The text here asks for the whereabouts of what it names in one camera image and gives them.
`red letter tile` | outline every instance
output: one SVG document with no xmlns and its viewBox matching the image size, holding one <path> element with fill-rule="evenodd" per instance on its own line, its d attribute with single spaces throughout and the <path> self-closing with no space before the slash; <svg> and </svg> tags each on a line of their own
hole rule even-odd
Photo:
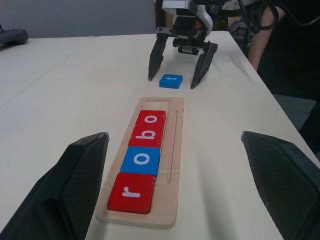
<svg viewBox="0 0 320 240">
<path fill-rule="evenodd" d="M 135 126 L 129 141 L 129 147 L 160 148 L 164 129 L 149 125 Z"/>
<path fill-rule="evenodd" d="M 163 128 L 166 121 L 166 112 L 160 110 L 141 110 L 138 119 L 135 122 L 136 126 L 152 126 Z"/>
<path fill-rule="evenodd" d="M 148 174 L 120 172 L 115 179 L 107 208 L 112 211 L 148 214 L 151 211 L 155 178 Z"/>
</svg>

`white letter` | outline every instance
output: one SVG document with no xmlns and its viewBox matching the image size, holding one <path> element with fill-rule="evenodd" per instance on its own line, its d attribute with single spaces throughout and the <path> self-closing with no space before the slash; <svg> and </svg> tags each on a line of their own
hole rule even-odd
<svg viewBox="0 0 320 240">
<path fill-rule="evenodd" d="M 127 186 L 124 187 L 124 192 L 122 193 L 122 196 L 124 197 L 130 197 L 130 198 L 139 198 L 140 193 L 137 192 L 129 192 L 129 188 Z"/>
<path fill-rule="evenodd" d="M 139 157 L 145 157 L 145 160 L 144 161 L 139 161 L 138 160 Z M 134 163 L 138 164 L 138 165 L 145 165 L 145 164 L 147 164 L 149 162 L 149 160 L 150 160 L 150 156 L 148 154 L 145 154 L 145 153 L 139 153 L 139 154 L 135 155 L 134 159 L 133 159 Z"/>
<path fill-rule="evenodd" d="M 146 123 L 148 123 L 148 124 L 153 124 L 153 123 L 155 123 L 156 121 L 158 120 L 158 118 L 156 117 L 156 116 L 146 116 L 145 118 L 144 118 L 144 121 L 146 122 Z"/>
<path fill-rule="evenodd" d="M 155 139 L 156 133 L 154 131 L 143 131 L 141 136 L 135 136 L 136 139 Z"/>
</svg>

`blue letter tile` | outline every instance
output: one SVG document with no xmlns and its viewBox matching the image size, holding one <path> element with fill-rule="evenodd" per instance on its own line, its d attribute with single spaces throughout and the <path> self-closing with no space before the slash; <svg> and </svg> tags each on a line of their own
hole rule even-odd
<svg viewBox="0 0 320 240">
<path fill-rule="evenodd" d="M 156 147 L 128 147 L 120 172 L 133 174 L 158 174 L 160 149 Z"/>
<path fill-rule="evenodd" d="M 169 88 L 169 89 L 178 89 L 182 83 L 181 75 L 171 75 L 165 74 L 159 82 L 159 87 Z"/>
</svg>

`cable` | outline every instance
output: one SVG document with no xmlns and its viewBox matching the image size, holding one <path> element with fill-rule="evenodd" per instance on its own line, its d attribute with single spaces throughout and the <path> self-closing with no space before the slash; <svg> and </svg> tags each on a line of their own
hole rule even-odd
<svg viewBox="0 0 320 240">
<path fill-rule="evenodd" d="M 301 23 L 298 19 L 295 18 L 295 16 L 288 10 L 288 8 L 286 8 L 284 5 L 282 5 L 279 2 L 275 2 L 275 5 L 280 7 L 286 14 L 289 15 L 289 17 L 298 25 L 303 26 L 303 27 L 308 27 L 311 26 L 313 24 L 315 24 L 316 22 L 318 22 L 320 20 L 320 16 L 318 16 L 317 18 L 315 18 L 314 20 L 312 20 L 311 22 L 308 23 Z"/>
<path fill-rule="evenodd" d="M 256 8 L 252 7 L 252 9 L 250 11 L 250 17 L 248 17 L 247 10 L 245 8 L 243 0 L 237 0 L 237 1 L 238 1 L 239 6 L 240 6 L 240 11 L 241 11 L 241 15 L 243 17 L 243 20 L 244 20 L 247 28 L 249 29 L 249 31 L 251 33 L 257 34 L 261 30 L 271 30 L 278 23 L 279 14 L 278 14 L 276 6 L 272 2 L 272 0 L 260 0 L 265 6 L 269 7 L 269 9 L 271 10 L 271 13 L 273 15 L 273 22 L 272 22 L 272 24 L 270 24 L 268 26 L 262 26 L 262 24 L 261 24 L 261 18 L 262 18 L 263 7 L 264 7 L 263 5 L 262 6 L 259 5 L 258 17 L 257 17 L 257 20 L 256 20 L 256 18 L 255 18 L 255 10 L 256 10 Z"/>
<path fill-rule="evenodd" d="M 300 26 L 304 26 L 304 27 L 311 26 L 320 20 L 320 16 L 318 16 L 316 19 L 312 20 L 311 22 L 301 23 L 284 5 L 282 5 L 279 2 L 274 3 L 273 0 L 260 0 L 263 4 L 256 2 L 252 6 L 250 10 L 250 15 L 248 16 L 243 0 L 237 0 L 237 1 L 240 6 L 240 12 L 243 17 L 243 20 L 248 30 L 253 34 L 257 34 L 261 30 L 271 30 L 276 26 L 279 20 L 279 14 L 278 14 L 278 10 L 276 9 L 276 6 L 280 7 L 296 24 Z M 269 7 L 273 15 L 273 22 L 268 26 L 262 26 L 262 20 L 261 20 L 265 6 Z"/>
</svg>

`wooden tray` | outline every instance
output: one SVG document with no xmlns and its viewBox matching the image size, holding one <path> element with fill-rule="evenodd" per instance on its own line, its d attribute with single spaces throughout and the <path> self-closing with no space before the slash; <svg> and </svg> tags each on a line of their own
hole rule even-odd
<svg viewBox="0 0 320 240">
<path fill-rule="evenodd" d="M 141 110 L 163 110 L 166 112 L 151 212 L 149 214 L 137 214 L 108 210 L 107 202 L 116 176 L 120 172 L 132 131 Z M 140 99 L 96 203 L 95 214 L 98 219 L 105 222 L 158 229 L 168 229 L 175 224 L 178 213 L 183 120 L 183 98 L 144 97 Z"/>
</svg>

